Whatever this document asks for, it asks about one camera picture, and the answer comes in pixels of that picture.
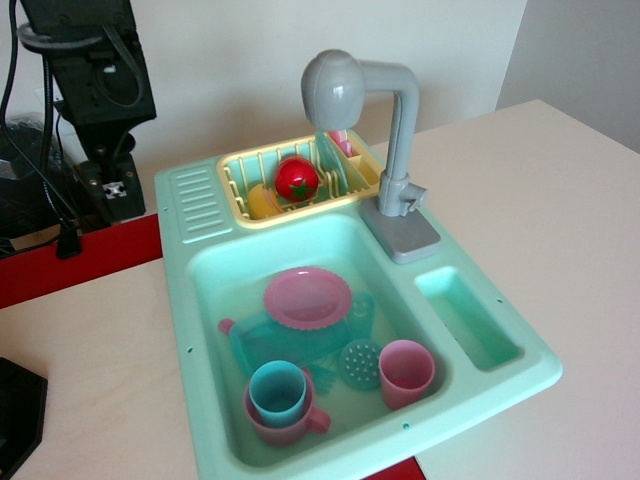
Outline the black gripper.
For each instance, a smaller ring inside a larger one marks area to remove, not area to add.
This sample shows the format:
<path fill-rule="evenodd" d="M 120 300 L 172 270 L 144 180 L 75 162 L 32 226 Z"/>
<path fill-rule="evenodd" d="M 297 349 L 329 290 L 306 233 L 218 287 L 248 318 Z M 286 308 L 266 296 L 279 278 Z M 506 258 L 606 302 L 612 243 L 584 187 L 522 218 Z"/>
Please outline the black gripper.
<path fill-rule="evenodd" d="M 131 130 L 154 119 L 156 108 L 135 30 L 103 24 L 38 33 L 25 23 L 18 38 L 51 68 L 65 118 L 93 161 L 82 162 L 79 173 L 100 216 L 107 223 L 142 216 Z"/>

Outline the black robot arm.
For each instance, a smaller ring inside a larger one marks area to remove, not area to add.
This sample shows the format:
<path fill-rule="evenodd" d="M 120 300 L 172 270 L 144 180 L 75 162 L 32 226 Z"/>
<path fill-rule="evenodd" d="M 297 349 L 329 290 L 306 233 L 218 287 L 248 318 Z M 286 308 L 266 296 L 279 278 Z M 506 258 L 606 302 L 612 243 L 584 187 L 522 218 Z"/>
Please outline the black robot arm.
<path fill-rule="evenodd" d="M 79 174 L 108 223 L 144 214 L 131 131 L 156 116 L 146 62 L 128 1 L 26 1 L 21 43 L 48 62 L 62 117 L 87 156 Z"/>

